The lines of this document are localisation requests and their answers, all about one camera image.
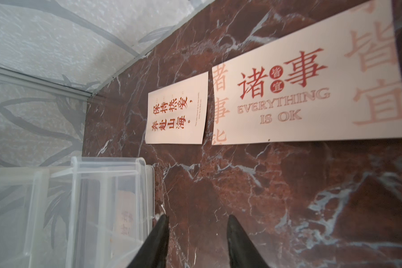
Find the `clear plastic drawer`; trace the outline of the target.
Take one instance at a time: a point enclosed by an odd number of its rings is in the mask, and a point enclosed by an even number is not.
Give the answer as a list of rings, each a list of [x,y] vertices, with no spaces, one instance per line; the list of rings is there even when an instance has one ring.
[[[136,195],[136,239],[114,250],[117,191]],[[143,158],[73,157],[0,167],[0,268],[125,268],[153,227],[154,169]]]

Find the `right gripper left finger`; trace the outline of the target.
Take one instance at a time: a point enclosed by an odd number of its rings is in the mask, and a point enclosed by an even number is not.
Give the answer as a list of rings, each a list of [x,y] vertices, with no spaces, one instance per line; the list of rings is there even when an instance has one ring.
[[[165,268],[169,236],[169,217],[163,214],[127,268]]]

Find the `pink postcard red characters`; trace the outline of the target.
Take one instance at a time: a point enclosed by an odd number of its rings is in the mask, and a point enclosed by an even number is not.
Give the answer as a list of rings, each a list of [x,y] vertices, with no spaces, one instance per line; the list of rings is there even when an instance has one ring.
[[[145,142],[202,144],[207,104],[207,72],[150,92]]]

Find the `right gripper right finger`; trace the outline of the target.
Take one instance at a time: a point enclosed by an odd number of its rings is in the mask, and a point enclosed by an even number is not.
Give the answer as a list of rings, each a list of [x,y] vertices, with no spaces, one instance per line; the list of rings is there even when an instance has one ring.
[[[227,244],[231,268],[269,268],[234,215],[227,222]]]

